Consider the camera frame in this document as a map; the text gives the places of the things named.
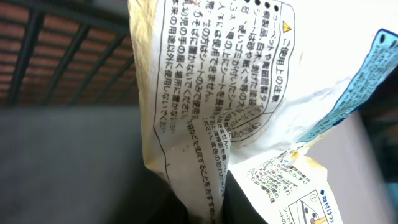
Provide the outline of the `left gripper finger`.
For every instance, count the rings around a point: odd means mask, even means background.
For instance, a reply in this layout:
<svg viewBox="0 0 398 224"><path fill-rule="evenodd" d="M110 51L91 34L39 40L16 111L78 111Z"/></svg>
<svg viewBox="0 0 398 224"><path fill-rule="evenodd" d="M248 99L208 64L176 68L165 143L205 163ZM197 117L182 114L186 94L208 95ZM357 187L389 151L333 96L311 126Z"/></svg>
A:
<svg viewBox="0 0 398 224"><path fill-rule="evenodd" d="M230 171L228 171L226 178L223 201L223 223L267 224L255 211Z"/></svg>

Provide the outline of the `white printed refill pouch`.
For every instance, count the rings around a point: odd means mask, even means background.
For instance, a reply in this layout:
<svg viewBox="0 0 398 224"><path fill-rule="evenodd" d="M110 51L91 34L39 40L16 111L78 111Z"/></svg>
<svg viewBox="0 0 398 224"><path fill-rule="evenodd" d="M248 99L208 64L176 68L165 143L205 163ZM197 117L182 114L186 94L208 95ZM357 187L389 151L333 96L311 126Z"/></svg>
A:
<svg viewBox="0 0 398 224"><path fill-rule="evenodd" d="M145 166L191 223L231 174L267 223L341 223L307 156L397 66L396 1L129 1Z"/></svg>

